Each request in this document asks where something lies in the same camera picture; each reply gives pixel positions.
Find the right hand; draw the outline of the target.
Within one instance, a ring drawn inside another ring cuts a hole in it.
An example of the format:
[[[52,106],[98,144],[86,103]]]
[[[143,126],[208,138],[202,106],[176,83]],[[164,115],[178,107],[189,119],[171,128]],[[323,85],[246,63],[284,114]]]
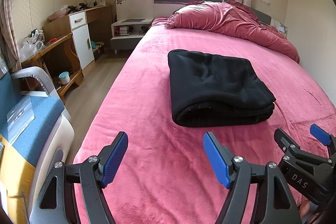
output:
[[[318,213],[315,212],[315,205],[310,203],[309,200],[303,200],[299,206],[299,215],[302,223],[313,223],[314,219],[318,217]]]

